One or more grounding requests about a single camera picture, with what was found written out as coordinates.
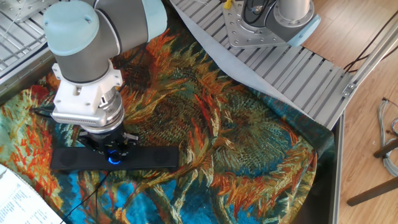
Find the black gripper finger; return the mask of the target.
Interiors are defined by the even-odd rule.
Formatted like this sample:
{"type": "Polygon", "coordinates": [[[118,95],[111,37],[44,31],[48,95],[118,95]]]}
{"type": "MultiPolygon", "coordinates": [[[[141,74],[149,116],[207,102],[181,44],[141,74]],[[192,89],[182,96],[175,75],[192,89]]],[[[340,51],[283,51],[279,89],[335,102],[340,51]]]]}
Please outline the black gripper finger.
{"type": "Polygon", "coordinates": [[[121,159],[123,156],[126,156],[130,150],[134,149],[139,142],[139,136],[135,134],[128,134],[123,133],[122,135],[118,136],[114,140],[114,147],[115,150],[113,152],[114,159],[121,159]]]}
{"type": "Polygon", "coordinates": [[[88,135],[79,135],[78,141],[91,151],[95,151],[100,154],[104,154],[106,152],[104,139],[98,139],[88,134],[88,135]]]}

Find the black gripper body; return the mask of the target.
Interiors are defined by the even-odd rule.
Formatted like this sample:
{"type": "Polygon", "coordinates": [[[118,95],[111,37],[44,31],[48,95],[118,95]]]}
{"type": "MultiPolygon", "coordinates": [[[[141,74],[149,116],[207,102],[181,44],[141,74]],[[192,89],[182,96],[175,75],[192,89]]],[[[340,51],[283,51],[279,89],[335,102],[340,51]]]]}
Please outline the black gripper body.
{"type": "Polygon", "coordinates": [[[88,133],[88,134],[98,139],[104,139],[105,144],[113,144],[114,140],[123,133],[124,133],[124,125],[120,124],[116,129],[107,133],[102,133],[102,134],[88,133]]]}

